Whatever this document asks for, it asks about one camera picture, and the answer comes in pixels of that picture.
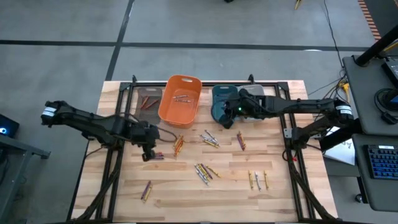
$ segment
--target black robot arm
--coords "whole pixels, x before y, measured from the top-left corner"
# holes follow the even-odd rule
[[[81,131],[89,139],[96,138],[104,147],[117,147],[121,140],[142,146],[142,158],[148,161],[155,157],[152,150],[159,139],[157,126],[147,121],[133,121],[118,114],[102,117],[76,109],[65,101],[46,102],[46,108],[41,115],[42,124],[51,128],[53,125],[67,125]]]
[[[228,129],[235,117],[256,119],[275,118],[287,113],[323,114],[319,120],[303,128],[294,128],[288,135],[293,147],[304,149],[311,136],[324,133],[337,126],[343,128],[354,121],[349,104],[339,99],[285,100],[277,96],[258,96],[242,89],[237,95],[229,96],[225,102],[225,114],[219,122]]]

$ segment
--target paper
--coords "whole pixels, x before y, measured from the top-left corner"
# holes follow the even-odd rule
[[[332,127],[327,135],[337,130],[339,130],[339,128]],[[323,156],[355,166],[355,148],[353,140],[349,139],[338,144],[337,146],[327,150]]]

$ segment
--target wooden tabletop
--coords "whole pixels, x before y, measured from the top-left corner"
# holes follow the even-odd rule
[[[289,83],[291,99],[307,99],[304,82]],[[97,113],[114,114],[120,82],[104,82]],[[136,110],[138,95],[134,88],[131,113]],[[264,87],[267,95],[275,95]],[[282,159],[284,142],[279,118],[256,122],[235,122],[224,129],[210,114],[211,88],[203,87],[195,124],[190,129],[178,129],[160,122],[159,127],[182,134],[186,140],[177,158],[172,143],[157,141],[155,151],[163,152],[163,161],[142,161],[142,149],[126,143],[119,180],[114,222],[294,222],[297,221],[292,185],[287,163]],[[313,122],[310,114],[296,114],[297,126]],[[220,142],[216,149],[203,143],[199,134],[207,129]],[[242,151],[236,134],[242,132],[246,150]],[[90,142],[88,153],[99,148]],[[337,217],[325,164],[320,151],[303,150],[310,188],[330,214]],[[81,215],[98,193],[104,170],[106,149],[90,155],[83,167],[72,218]],[[194,170],[194,164],[204,163],[214,168],[221,178],[214,177],[206,186]],[[262,191],[249,184],[248,170],[259,174]],[[266,189],[263,171],[267,172]],[[153,189],[146,203],[140,200],[147,182]],[[110,191],[104,213],[108,211]],[[300,198],[308,217],[302,191]]]

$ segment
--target concrete floor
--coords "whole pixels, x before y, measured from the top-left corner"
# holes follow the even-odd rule
[[[125,42],[333,46],[323,0],[135,0]],[[128,0],[0,1],[0,40],[115,42]],[[369,47],[374,39],[357,0],[327,0],[340,47]],[[52,152],[34,158],[15,202],[12,222],[66,219],[87,141],[66,126],[40,125],[47,100],[96,111],[113,47],[0,45],[0,113],[18,122],[18,139]],[[341,52],[342,56],[361,52]],[[157,49],[122,47],[112,80],[305,80],[308,92],[339,77],[335,51]],[[327,90],[311,95],[322,97]],[[353,178],[330,177],[339,217],[397,223],[398,214],[354,202]]]

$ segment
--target orange plastic bin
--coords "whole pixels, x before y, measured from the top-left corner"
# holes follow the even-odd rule
[[[200,92],[201,81],[199,79],[186,75],[173,75],[166,84],[159,106],[159,117],[171,126],[190,128],[197,113]]]

